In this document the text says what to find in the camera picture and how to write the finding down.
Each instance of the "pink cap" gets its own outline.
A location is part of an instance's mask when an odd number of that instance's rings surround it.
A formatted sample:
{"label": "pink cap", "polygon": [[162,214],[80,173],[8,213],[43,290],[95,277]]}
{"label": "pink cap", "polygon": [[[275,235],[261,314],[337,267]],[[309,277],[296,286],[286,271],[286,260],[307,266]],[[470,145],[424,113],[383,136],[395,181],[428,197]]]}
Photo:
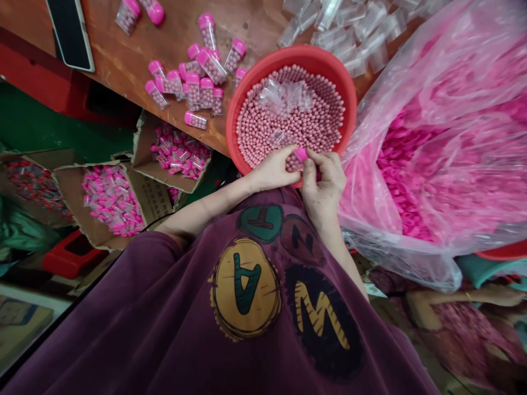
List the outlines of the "pink cap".
{"label": "pink cap", "polygon": [[239,69],[236,70],[236,78],[241,80],[245,74],[247,74],[247,70],[246,69],[242,69],[241,67]]}
{"label": "pink cap", "polygon": [[155,86],[155,82],[150,80],[144,85],[144,89],[148,92],[148,94],[151,94],[157,87]]}
{"label": "pink cap", "polygon": [[218,51],[217,49],[214,49],[214,50],[210,50],[209,51],[210,54],[215,57],[217,60],[221,60],[221,55],[220,55],[220,51]]}
{"label": "pink cap", "polygon": [[187,83],[198,84],[199,85],[199,75],[196,73],[187,74]]}
{"label": "pink cap", "polygon": [[188,47],[188,50],[187,50],[188,57],[191,60],[194,60],[199,55],[200,51],[201,51],[201,47],[199,46],[199,44],[194,43],[190,47]]}
{"label": "pink cap", "polygon": [[158,89],[159,92],[165,93],[165,80],[161,76],[157,76],[155,78],[155,86]]}
{"label": "pink cap", "polygon": [[200,88],[202,89],[213,89],[214,88],[214,81],[210,78],[202,78],[199,82]]}
{"label": "pink cap", "polygon": [[247,48],[245,47],[245,43],[242,40],[240,40],[239,38],[235,38],[232,41],[232,47],[241,56],[245,55],[245,51],[247,51]]}
{"label": "pink cap", "polygon": [[212,17],[212,14],[201,14],[198,18],[198,25],[200,29],[209,27],[209,25],[214,26],[214,18]]}
{"label": "pink cap", "polygon": [[136,0],[122,0],[122,2],[126,4],[132,14],[135,16],[141,15],[141,8],[139,7],[139,4],[136,2]]}
{"label": "pink cap", "polygon": [[308,158],[307,157],[307,151],[304,147],[298,147],[296,150],[295,150],[295,155],[296,157],[298,158],[298,160],[302,163],[304,163],[304,161]]}
{"label": "pink cap", "polygon": [[154,25],[158,25],[163,21],[163,18],[165,17],[165,10],[163,10],[161,4],[154,0],[150,8],[148,8],[147,14],[150,17],[150,20],[154,23]]}
{"label": "pink cap", "polygon": [[192,117],[194,116],[194,114],[192,113],[192,111],[187,111],[185,112],[185,123],[189,126],[192,125]]}
{"label": "pink cap", "polygon": [[180,63],[180,77],[182,80],[187,80],[187,68],[185,67],[185,63]]}
{"label": "pink cap", "polygon": [[205,63],[207,63],[207,60],[209,59],[209,51],[207,51],[206,48],[203,48],[200,52],[196,60],[198,61],[199,65],[203,67]]}
{"label": "pink cap", "polygon": [[158,72],[159,70],[161,70],[163,74],[165,73],[165,70],[163,69],[163,65],[158,60],[152,60],[148,64],[148,70],[152,73],[152,75]]}
{"label": "pink cap", "polygon": [[169,80],[181,80],[180,73],[177,70],[170,70],[166,78]]}

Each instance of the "pink plastic bag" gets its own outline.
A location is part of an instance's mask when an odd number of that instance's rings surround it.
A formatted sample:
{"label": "pink plastic bag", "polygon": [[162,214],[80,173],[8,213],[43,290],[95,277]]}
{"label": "pink plastic bag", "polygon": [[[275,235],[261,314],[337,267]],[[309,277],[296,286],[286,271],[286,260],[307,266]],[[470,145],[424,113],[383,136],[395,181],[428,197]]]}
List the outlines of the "pink plastic bag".
{"label": "pink plastic bag", "polygon": [[[526,15],[520,0],[453,1],[361,101],[343,155],[339,219],[350,244],[374,263],[451,292],[462,278],[454,256],[527,238]],[[384,141],[399,127],[417,140],[430,136],[394,163]],[[387,184],[380,162],[397,165],[400,188]],[[399,189],[411,196],[403,208],[403,199],[394,201]],[[405,235],[401,212],[409,207],[429,240]]]}

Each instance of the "hand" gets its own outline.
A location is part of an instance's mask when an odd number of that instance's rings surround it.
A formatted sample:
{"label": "hand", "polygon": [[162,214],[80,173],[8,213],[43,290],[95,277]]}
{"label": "hand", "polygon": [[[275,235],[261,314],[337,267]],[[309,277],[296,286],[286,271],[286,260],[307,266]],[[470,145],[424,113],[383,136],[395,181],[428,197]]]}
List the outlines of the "hand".
{"label": "hand", "polygon": [[486,303],[506,307],[516,306],[522,302],[523,298],[527,297],[525,292],[498,284],[487,284],[479,292],[481,292]]}
{"label": "hand", "polygon": [[[308,149],[307,155],[309,158],[304,162],[302,197],[309,219],[315,228],[320,229],[326,221],[338,221],[337,208],[346,186],[346,175],[337,153],[317,154]],[[319,182],[315,165],[322,174]]]}
{"label": "hand", "polygon": [[271,152],[253,171],[245,176],[250,181],[253,193],[284,187],[300,181],[300,172],[289,173],[285,170],[285,160],[297,148],[297,145],[288,145]]}

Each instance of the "finger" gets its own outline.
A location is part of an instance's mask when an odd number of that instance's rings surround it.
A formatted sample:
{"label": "finger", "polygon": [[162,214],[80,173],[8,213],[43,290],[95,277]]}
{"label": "finger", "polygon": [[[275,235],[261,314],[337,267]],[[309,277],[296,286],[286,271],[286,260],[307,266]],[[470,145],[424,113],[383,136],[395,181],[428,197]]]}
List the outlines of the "finger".
{"label": "finger", "polygon": [[317,189],[317,168],[313,159],[304,161],[304,181],[302,181],[302,193],[310,193]]}
{"label": "finger", "polygon": [[302,174],[299,171],[287,174],[288,185],[297,183],[298,181],[300,181],[300,178],[302,178]]}
{"label": "finger", "polygon": [[276,151],[276,156],[278,156],[279,158],[285,160],[297,148],[298,148],[298,145],[296,145],[296,144],[285,146],[284,148],[280,148],[279,150]]}
{"label": "finger", "polygon": [[310,148],[307,149],[307,155],[313,159],[313,162],[315,162],[315,164],[320,169],[320,172],[322,173],[322,179],[324,181],[330,181],[332,178],[334,178],[335,164],[330,158],[325,157],[322,154],[318,154]]}
{"label": "finger", "polygon": [[316,153],[315,151],[313,151],[311,148],[308,148],[307,150],[307,155],[313,159],[313,162],[315,162],[315,164],[317,166],[322,166],[324,163],[328,163],[331,159],[325,157],[324,155],[322,154],[318,154]]}
{"label": "finger", "polygon": [[320,153],[320,155],[323,155],[326,158],[330,158],[331,162],[333,162],[335,164],[335,166],[342,167],[342,162],[340,161],[340,156],[336,152]]}

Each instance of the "purple shirt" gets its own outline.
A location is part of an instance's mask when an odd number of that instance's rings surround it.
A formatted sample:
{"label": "purple shirt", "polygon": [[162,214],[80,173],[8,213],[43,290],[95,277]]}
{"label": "purple shirt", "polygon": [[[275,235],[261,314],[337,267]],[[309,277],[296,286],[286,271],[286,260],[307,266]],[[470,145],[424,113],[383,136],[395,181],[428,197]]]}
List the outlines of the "purple shirt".
{"label": "purple shirt", "polygon": [[183,252],[138,235],[4,394],[439,393],[329,254],[293,189]]}

